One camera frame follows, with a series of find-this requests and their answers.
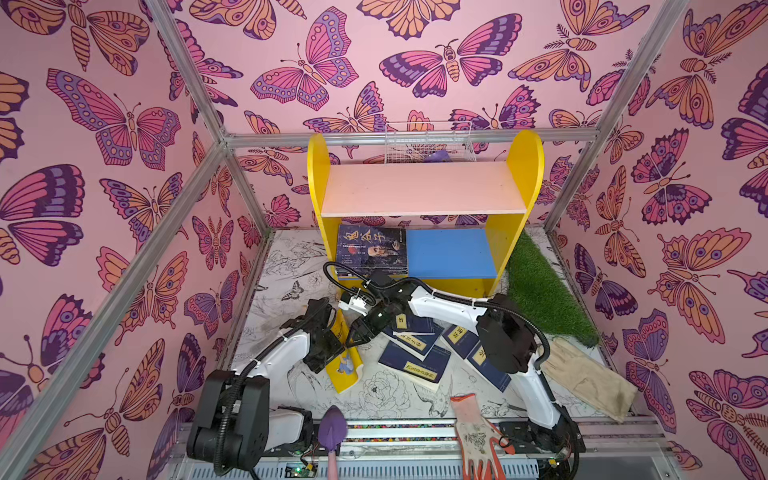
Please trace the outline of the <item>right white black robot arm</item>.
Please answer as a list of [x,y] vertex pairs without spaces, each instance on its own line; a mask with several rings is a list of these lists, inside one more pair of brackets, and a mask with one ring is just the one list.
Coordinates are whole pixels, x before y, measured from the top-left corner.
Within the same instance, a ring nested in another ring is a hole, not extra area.
[[373,340],[400,314],[432,318],[475,334],[485,358],[510,378],[527,413],[524,438],[542,451],[586,451],[578,424],[560,405],[542,372],[551,349],[538,327],[518,313],[504,296],[470,298],[434,289],[420,279],[394,280],[381,271],[359,287],[341,288],[339,308],[354,316],[348,347]]

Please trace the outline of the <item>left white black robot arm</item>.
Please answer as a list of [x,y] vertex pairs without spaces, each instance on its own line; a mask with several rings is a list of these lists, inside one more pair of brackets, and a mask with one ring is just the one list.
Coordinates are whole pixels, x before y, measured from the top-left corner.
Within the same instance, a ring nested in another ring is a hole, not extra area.
[[305,360],[322,364],[341,351],[330,328],[335,317],[328,299],[312,299],[244,367],[213,371],[190,424],[186,456],[207,464],[217,477],[245,472],[257,479],[265,454],[275,449],[301,454],[311,448],[312,414],[300,407],[272,406],[272,384]]

